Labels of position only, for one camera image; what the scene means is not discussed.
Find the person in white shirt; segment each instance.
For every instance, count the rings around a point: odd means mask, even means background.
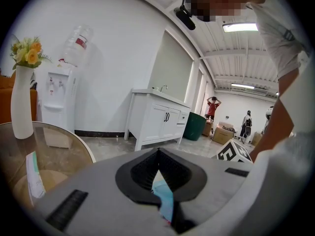
[[[242,143],[244,143],[247,135],[245,132],[246,127],[251,127],[252,126],[252,118],[251,118],[251,111],[248,110],[247,111],[247,115],[244,117],[243,122],[242,122],[242,130],[241,130],[241,138],[239,139],[239,141],[242,141]]]
[[[267,52],[278,70],[279,94],[282,95],[299,74],[298,54],[308,56],[313,51],[303,29],[285,0],[190,0],[191,13],[198,18],[232,16],[249,4],[257,15],[256,25]],[[293,122],[278,98],[269,127],[259,144],[251,152],[255,161],[259,152],[272,149],[288,137]]]

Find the vase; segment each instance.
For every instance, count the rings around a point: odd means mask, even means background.
[[[33,134],[30,83],[34,69],[16,66],[11,97],[11,120],[14,136],[26,139]]]

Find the cabinet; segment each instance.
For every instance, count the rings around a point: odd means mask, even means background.
[[[177,139],[180,143],[190,108],[164,93],[141,89],[133,91],[125,128],[125,140],[131,132],[142,145]]]

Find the white cube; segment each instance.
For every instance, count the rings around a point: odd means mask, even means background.
[[[232,139],[217,151],[217,159],[233,162],[253,163],[247,149]]]

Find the ceiling light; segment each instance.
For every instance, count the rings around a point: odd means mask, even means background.
[[[233,32],[233,31],[258,31],[256,23],[232,23],[223,25],[224,32]]]
[[[246,89],[254,89],[255,87],[253,86],[247,86],[247,85],[242,85],[242,84],[231,84],[233,87],[239,87],[239,88],[246,88]]]

